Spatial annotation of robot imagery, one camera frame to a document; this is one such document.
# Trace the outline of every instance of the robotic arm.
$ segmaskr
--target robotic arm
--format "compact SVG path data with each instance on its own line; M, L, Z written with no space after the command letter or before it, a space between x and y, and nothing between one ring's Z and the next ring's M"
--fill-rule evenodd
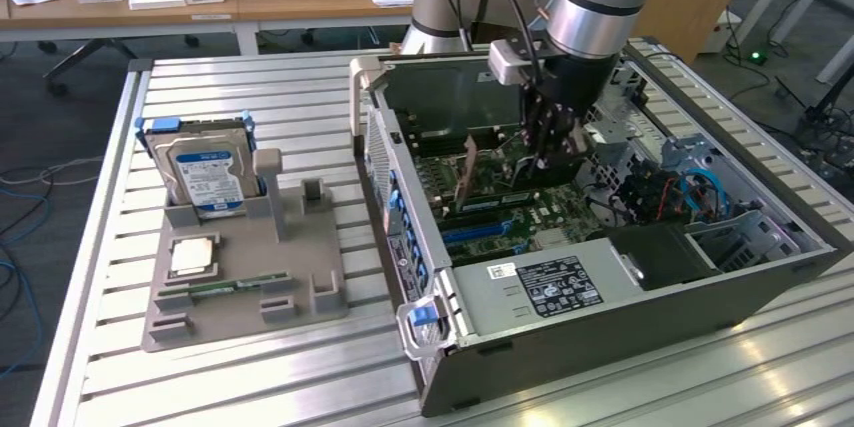
M499 82L521 85L522 138L533 156L533 172L571 163L589 151L582 124L645 1L553 0L542 13L547 26L537 42L529 43L530 37L519 35L490 46L490 68ZM533 18L534 0L515 3L522 17ZM513 7L510 0L463 0L461 23L450 0L415 0L402 53L463 50L459 35L471 21L518 26Z

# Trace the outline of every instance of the blue cable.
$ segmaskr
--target blue cable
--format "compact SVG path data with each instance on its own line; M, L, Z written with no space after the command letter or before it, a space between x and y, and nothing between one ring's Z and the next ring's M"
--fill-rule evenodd
M689 191L689 179L686 179L689 175L699 175L702 177L706 177L706 179L709 179L709 182L711 182L711 185L718 191L718 202L723 203L723 215L729 217L730 203L726 201L726 192L723 191L723 187L721 186L721 181L718 180L718 176L706 169L687 169L682 173L682 176L679 178L679 189L682 190L682 192ZM694 210L702 210L699 205L697 205L697 202L694 202L694 199L691 199L690 197L686 196L685 202L689 204L689 207L691 207Z
M30 358L39 350L39 347L42 347L42 342L44 341L44 329L42 327L42 318L39 317L36 297L32 294L32 288L30 287L30 279L27 278L27 275L24 274L24 272L18 270L18 268L8 262L0 261L0 266L6 267L12 275L18 275L19 282L24 286L24 292L27 293L27 301L30 302L30 307L32 308L32 315L36 319L36 341L34 342L32 347L30 348L24 356L18 360L18 362L15 362L3 372L0 372L0 380L3 380L6 376L10 375L18 368L18 366L30 360Z
M0 189L0 194L6 194L10 197L18 197L20 199L40 200L42 203L44 204L44 212L42 214L42 217L39 218L39 220L30 226L30 228L24 229L24 231L22 233L19 233L15 237L12 237L11 239L4 240L4 241L0 242L0 245L10 245L14 242L18 242L19 240L22 240L30 234L32 234L34 231L39 227L42 227L44 222L48 220L48 216L51 215L51 201L48 200L47 197L43 197L40 195L19 194L18 192L12 192L11 190L6 190L6 189Z

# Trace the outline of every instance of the hard drive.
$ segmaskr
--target hard drive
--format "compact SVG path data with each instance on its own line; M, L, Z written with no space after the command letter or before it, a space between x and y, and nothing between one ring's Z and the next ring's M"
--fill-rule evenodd
M172 205L194 205L199 218L244 212L243 200L262 194L252 171L255 124L242 118L136 120L136 137L155 161Z

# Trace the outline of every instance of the chair wheel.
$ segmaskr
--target chair wheel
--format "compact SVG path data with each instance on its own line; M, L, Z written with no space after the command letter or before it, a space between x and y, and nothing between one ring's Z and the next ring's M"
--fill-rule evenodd
M47 90L54 97L63 97L66 96L66 94L68 94L68 86L66 84L55 84L54 82L48 82Z
M42 52L44 52L46 54L55 54L56 53L56 44L54 42L39 42L36 44L39 46L39 50Z

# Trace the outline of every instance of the warning sticker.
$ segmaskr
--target warning sticker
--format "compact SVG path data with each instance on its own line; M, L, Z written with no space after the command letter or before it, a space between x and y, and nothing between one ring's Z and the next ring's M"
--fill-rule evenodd
M490 278L503 279L505 277L513 277L517 275L517 264L507 262L506 264L490 265L486 270L490 272Z
M234 209L243 202L238 177L228 172L235 159L228 151L182 154L175 160L192 204L203 210Z
M575 256L519 267L517 273L541 317L551 317L605 301Z

